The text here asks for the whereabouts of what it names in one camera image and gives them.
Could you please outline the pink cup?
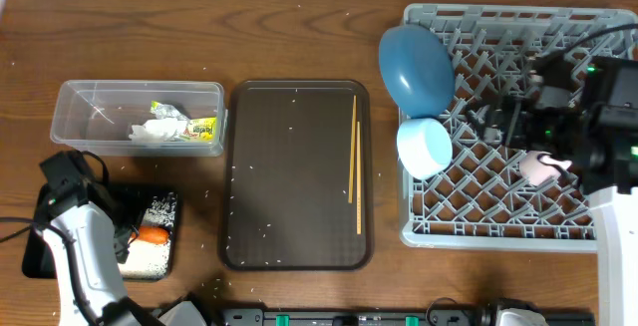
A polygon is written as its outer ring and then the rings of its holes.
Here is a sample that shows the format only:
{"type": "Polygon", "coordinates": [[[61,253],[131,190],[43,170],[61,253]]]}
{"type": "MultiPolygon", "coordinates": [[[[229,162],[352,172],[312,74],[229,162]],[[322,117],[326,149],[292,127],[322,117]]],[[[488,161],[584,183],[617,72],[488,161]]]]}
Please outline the pink cup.
{"type": "Polygon", "coordinates": [[[532,186],[539,186],[549,179],[567,177],[571,166],[572,161],[560,160],[548,152],[530,151],[519,162],[519,171],[532,186]]]}

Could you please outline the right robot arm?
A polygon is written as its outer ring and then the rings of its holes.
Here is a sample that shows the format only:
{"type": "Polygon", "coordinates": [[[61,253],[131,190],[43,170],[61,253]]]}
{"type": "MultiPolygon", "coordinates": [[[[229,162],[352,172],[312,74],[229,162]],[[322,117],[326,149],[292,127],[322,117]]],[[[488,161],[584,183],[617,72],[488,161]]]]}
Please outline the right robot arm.
{"type": "Polygon", "coordinates": [[[569,63],[558,55],[535,60],[535,98],[500,96],[469,104],[465,114],[480,139],[536,151],[560,174],[580,172],[598,259],[599,322],[637,322],[637,64],[595,56],[587,64],[580,101],[567,104],[569,63]]]}

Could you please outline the blue plate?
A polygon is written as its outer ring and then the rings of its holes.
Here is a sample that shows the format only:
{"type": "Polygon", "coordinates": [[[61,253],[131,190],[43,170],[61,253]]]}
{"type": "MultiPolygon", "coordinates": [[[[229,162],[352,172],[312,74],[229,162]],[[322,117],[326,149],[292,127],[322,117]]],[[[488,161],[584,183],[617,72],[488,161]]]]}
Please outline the blue plate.
{"type": "Polygon", "coordinates": [[[417,25],[388,29],[379,43],[385,87],[410,118],[437,117],[452,102],[455,70],[437,35],[417,25]]]}

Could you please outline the yellow foil snack wrapper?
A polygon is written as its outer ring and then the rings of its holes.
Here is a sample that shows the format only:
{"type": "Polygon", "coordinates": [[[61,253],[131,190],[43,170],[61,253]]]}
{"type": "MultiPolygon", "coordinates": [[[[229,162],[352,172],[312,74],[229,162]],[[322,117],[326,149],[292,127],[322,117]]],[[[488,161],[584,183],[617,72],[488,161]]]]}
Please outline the yellow foil snack wrapper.
{"type": "Polygon", "coordinates": [[[210,142],[215,137],[217,117],[191,119],[175,106],[157,101],[152,101],[151,113],[156,119],[176,118],[181,121],[187,121],[185,130],[173,141],[210,142]]]}

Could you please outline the light blue bowl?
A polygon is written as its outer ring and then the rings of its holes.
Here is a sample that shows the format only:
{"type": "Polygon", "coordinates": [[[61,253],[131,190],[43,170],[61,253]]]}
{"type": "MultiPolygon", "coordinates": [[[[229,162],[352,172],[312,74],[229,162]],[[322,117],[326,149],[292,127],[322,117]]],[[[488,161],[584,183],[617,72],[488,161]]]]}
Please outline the light blue bowl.
{"type": "Polygon", "coordinates": [[[414,178],[428,179],[452,162],[453,145],[446,128],[435,119],[409,119],[397,133],[399,159],[414,178]]]}

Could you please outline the orange carrot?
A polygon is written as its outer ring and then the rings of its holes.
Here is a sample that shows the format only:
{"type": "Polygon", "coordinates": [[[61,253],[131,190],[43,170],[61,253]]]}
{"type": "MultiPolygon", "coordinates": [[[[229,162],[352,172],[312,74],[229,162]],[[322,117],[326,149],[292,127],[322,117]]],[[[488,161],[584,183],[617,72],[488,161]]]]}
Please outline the orange carrot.
{"type": "Polygon", "coordinates": [[[169,241],[169,232],[158,226],[141,226],[130,238],[130,243],[143,241],[150,244],[162,245],[169,241]]]}

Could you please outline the white rice pile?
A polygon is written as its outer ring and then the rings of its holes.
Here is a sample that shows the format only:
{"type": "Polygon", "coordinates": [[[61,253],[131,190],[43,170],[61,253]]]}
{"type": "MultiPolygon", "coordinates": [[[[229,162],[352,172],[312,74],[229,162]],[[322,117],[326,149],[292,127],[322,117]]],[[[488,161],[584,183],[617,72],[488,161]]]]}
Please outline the white rice pile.
{"type": "Polygon", "coordinates": [[[173,231],[178,209],[178,197],[174,192],[153,195],[146,208],[141,226],[158,226],[166,229],[170,238],[166,244],[155,245],[135,241],[129,247],[129,257],[119,268],[124,278],[136,280],[160,280],[169,273],[173,231]]]}

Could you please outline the wooden chopstick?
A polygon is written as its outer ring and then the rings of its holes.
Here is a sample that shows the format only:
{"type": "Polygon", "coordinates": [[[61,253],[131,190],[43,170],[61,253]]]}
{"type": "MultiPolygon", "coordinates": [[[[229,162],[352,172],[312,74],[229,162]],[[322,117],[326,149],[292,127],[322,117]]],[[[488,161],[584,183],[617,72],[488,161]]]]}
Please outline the wooden chopstick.
{"type": "Polygon", "coordinates": [[[356,216],[357,235],[362,234],[362,182],[361,182],[361,132],[360,122],[356,124],[356,216]]]}
{"type": "Polygon", "coordinates": [[[348,191],[349,203],[352,203],[354,198],[356,124],[357,124],[357,96],[354,95],[353,103],[352,103],[351,138],[350,138],[349,191],[348,191]]]}

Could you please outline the white tissue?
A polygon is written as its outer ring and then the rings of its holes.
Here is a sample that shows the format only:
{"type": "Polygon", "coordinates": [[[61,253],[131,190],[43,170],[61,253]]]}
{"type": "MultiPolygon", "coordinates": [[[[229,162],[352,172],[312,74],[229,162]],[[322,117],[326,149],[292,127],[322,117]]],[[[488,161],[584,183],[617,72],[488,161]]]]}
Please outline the white tissue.
{"type": "Polygon", "coordinates": [[[161,143],[178,138],[186,128],[187,121],[176,118],[148,120],[143,125],[132,125],[129,138],[135,142],[161,143]]]}

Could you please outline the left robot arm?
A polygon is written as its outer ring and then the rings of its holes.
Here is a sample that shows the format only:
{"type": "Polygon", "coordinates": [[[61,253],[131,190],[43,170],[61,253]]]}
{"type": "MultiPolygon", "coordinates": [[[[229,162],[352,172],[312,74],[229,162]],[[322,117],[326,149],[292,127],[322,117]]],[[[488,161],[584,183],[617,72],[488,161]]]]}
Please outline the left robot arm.
{"type": "Polygon", "coordinates": [[[87,152],[59,152],[42,163],[47,193],[34,229],[53,255],[62,325],[159,325],[133,301],[119,263],[139,235],[144,206],[125,205],[108,189],[109,173],[96,177],[87,152]]]}

